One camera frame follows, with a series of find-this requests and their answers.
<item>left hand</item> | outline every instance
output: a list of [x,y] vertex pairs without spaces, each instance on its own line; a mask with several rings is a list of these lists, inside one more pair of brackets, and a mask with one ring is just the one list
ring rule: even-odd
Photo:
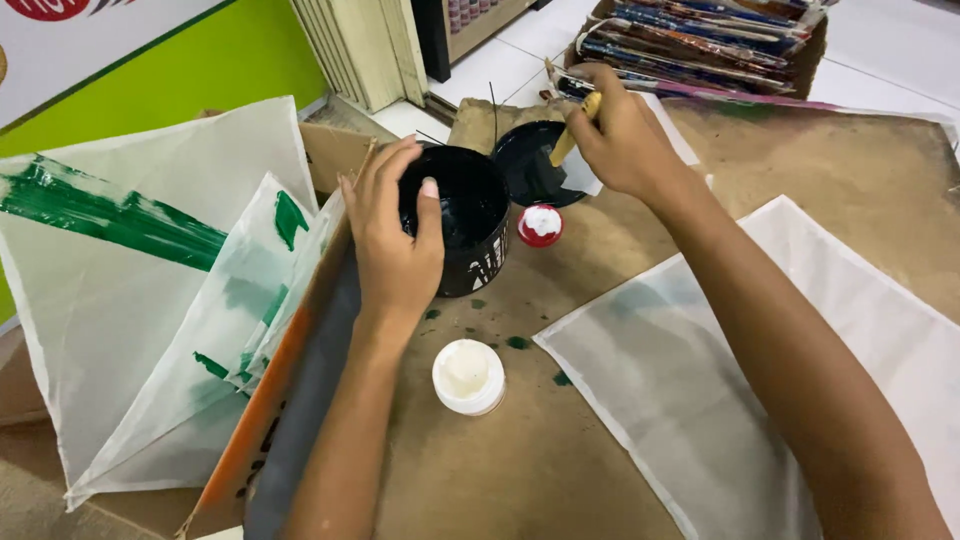
[[410,333],[437,294],[444,270],[440,198],[432,178],[423,180],[417,197],[417,237],[400,227],[397,183],[422,151],[410,135],[384,147],[355,183],[337,178],[356,243],[361,317]]

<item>floor tile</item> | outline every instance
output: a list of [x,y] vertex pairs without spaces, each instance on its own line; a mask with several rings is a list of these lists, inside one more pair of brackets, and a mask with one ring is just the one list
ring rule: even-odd
[[595,5],[593,0],[553,0],[538,12],[528,10],[496,38],[535,57],[552,59],[576,38]]
[[[563,64],[563,53],[554,57],[552,62],[554,64]],[[513,107],[533,107],[534,105],[546,105],[546,102],[540,98],[540,91],[548,88],[550,88],[550,80],[546,76],[546,69],[541,69],[537,72],[537,75],[534,75],[533,79],[527,81],[525,85],[521,86],[519,90],[514,92],[514,95],[507,98],[503,104]]]
[[[405,137],[416,130],[420,130],[442,143],[446,143],[447,138],[450,137],[450,128],[406,101],[398,101],[388,108],[376,112],[371,118],[398,137]],[[429,137],[417,135],[417,139],[428,140]]]
[[960,122],[960,109],[827,59],[817,68],[808,99],[856,109],[939,112]]
[[445,83],[430,80],[430,91],[454,107],[467,97],[490,100],[489,83],[497,102],[514,95],[538,71],[543,60],[529,55],[512,45],[490,39],[462,60],[450,71]]
[[828,59],[960,108],[960,4],[844,0],[828,16]]

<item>cardboard box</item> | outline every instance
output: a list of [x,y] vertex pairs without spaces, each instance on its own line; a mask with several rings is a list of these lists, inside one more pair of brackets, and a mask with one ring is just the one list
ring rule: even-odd
[[[593,7],[593,11],[590,12],[590,14],[602,19],[605,18],[606,13],[610,12],[612,8],[613,0],[600,0],[600,2]],[[577,33],[577,37],[589,30],[591,26],[593,26],[593,24],[590,23],[589,20],[585,21],[584,25],[580,27],[580,32]],[[810,36],[804,48],[801,49],[794,58],[793,65],[796,66],[797,73],[793,80],[793,90],[782,94],[782,97],[805,100],[806,96],[810,95],[810,87],[813,85],[813,77],[817,73],[817,65],[820,64],[820,59],[824,57],[826,51],[827,18],[824,17],[824,20],[813,29],[813,35]],[[566,47],[564,69],[581,61],[583,61],[583,59],[577,54],[576,39],[574,39],[574,42]]]
[[[206,110],[201,117],[217,113]],[[326,194],[336,189],[338,172],[360,174],[375,145],[369,136],[316,124],[300,124],[300,135],[314,189]],[[270,450],[303,343],[323,314],[349,241],[344,215],[206,487],[101,493],[87,504],[163,539],[200,538],[242,524],[248,485]],[[0,356],[9,359],[0,361],[0,459],[63,490],[57,435],[42,407],[22,335],[11,331],[6,340],[0,338]]]

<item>wooden shelf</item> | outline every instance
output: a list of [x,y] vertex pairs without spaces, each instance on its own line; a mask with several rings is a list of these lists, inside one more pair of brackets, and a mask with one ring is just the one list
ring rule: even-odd
[[447,20],[445,23],[446,49],[450,63],[459,60],[460,57],[496,33],[497,30],[506,26],[508,22],[525,12],[535,1],[536,0],[500,0],[499,4],[491,7],[488,12],[481,13],[479,17],[471,20],[460,32],[453,35],[450,34],[450,22]]

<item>wooden brush handle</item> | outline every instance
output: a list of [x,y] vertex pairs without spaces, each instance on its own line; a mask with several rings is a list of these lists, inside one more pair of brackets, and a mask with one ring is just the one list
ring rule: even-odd
[[[593,121],[593,118],[596,117],[597,112],[600,110],[600,92],[587,94],[580,109],[587,115],[588,120]],[[553,152],[550,153],[550,164],[559,167],[566,159],[566,155],[573,150],[573,146],[576,145],[576,143],[570,130],[565,129],[560,135],[560,138],[557,139],[557,144],[553,147]]]

